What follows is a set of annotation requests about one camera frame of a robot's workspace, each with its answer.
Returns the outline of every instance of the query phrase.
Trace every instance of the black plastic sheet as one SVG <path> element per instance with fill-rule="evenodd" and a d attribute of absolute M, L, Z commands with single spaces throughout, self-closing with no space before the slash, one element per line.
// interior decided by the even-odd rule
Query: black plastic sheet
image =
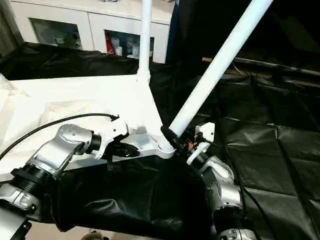
<path fill-rule="evenodd" d="M 0 63 L 9 80 L 135 73 L 134 59 L 26 44 Z M 152 64 L 150 87 L 170 123 L 199 77 L 198 69 Z M 275 78 L 223 76 L 190 124 L 216 124 L 209 149 L 231 159 L 268 215 L 278 239 L 320 239 L 320 86 Z M 199 176 L 183 159 L 148 157 L 68 171 L 56 189 L 54 217 L 73 224 L 159 238 L 206 239 L 211 219 Z M 273 239 L 254 203 L 248 217 Z"/>

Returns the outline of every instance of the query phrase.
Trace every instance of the white pole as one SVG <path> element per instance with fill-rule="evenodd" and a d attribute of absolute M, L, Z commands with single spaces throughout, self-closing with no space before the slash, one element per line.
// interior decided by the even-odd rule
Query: white pole
<path fill-rule="evenodd" d="M 149 52 L 152 0 L 142 0 L 139 69 L 137 74 L 150 82 Z"/>
<path fill-rule="evenodd" d="M 273 0 L 252 0 L 219 52 L 195 86 L 189 98 L 170 125 L 180 137 L 199 108 L 214 89 L 237 53 L 263 17 Z"/>

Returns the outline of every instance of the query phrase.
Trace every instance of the red bottle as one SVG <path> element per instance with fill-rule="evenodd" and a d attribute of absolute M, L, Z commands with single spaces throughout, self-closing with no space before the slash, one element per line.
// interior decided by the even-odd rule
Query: red bottle
<path fill-rule="evenodd" d="M 106 52 L 110 55 L 115 55 L 114 47 L 111 44 L 110 35 L 107 33 L 105 35 L 105 41 L 106 41 Z"/>

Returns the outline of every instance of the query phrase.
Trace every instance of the floor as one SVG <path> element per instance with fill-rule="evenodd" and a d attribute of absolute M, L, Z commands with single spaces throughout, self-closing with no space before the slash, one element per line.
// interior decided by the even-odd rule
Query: floor
<path fill-rule="evenodd" d="M 104 237 L 110 240 L 156 240 L 155 238 L 148 238 L 142 236 L 134 236 L 113 231 L 97 230 L 85 227 L 74 227 L 70 231 L 60 232 L 56 225 L 45 224 L 38 222 L 31 222 L 32 228 L 26 235 L 26 240 L 81 240 L 83 236 L 96 230 L 102 233 Z"/>

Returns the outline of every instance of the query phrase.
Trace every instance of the wire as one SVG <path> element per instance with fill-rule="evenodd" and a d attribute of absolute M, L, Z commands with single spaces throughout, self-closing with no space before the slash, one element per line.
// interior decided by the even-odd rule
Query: wire
<path fill-rule="evenodd" d="M 240 70 L 236 67 L 236 65 L 235 65 L 234 63 L 232 63 L 232 65 L 233 65 L 234 69 L 235 69 L 238 73 L 240 73 L 241 75 L 245 75 L 242 71 L 240 71 Z"/>
<path fill-rule="evenodd" d="M 252 196 L 252 194 L 250 192 L 248 192 L 247 189 L 244 188 L 244 192 L 245 194 L 247 194 L 249 196 L 249 198 L 251 198 L 251 200 L 254 202 L 254 204 L 256 205 L 256 207 L 259 209 L 262 217 L 264 218 L 266 224 L 268 225 L 269 229 L 270 229 L 270 232 L 274 238 L 274 240 L 278 240 L 277 238 L 277 235 L 276 235 L 276 232 L 274 230 L 274 228 L 272 227 L 271 225 L 271 222 L 267 216 L 267 214 L 265 213 L 265 211 L 263 210 L 263 208 L 260 206 L 260 204 L 258 203 L 258 201 L 254 198 L 254 196 Z"/>
<path fill-rule="evenodd" d="M 86 114 L 79 114 L 79 115 L 75 115 L 75 116 L 69 116 L 69 117 L 65 117 L 56 121 L 52 121 L 49 122 L 45 125 L 39 126 L 36 129 L 28 132 L 27 134 L 23 135 L 22 137 L 20 137 L 18 140 L 16 140 L 14 143 L 12 143 L 10 146 L 8 146 L 1 154 L 0 154 L 0 161 L 4 158 L 4 156 L 10 152 L 11 149 L 13 149 L 16 145 L 18 145 L 19 143 L 21 143 L 23 140 L 25 140 L 26 138 L 30 137 L 31 135 L 35 134 L 36 132 L 39 132 L 42 129 L 45 129 L 47 127 L 50 127 L 52 125 L 55 124 L 59 124 L 68 120 L 72 120 L 72 119 L 78 119 L 78 118 L 84 118 L 84 117 L 91 117 L 91 116 L 101 116 L 101 117 L 109 117 L 111 118 L 111 121 L 114 121 L 118 118 L 118 116 L 113 116 L 110 114 L 106 114 L 106 113 L 86 113 Z"/>

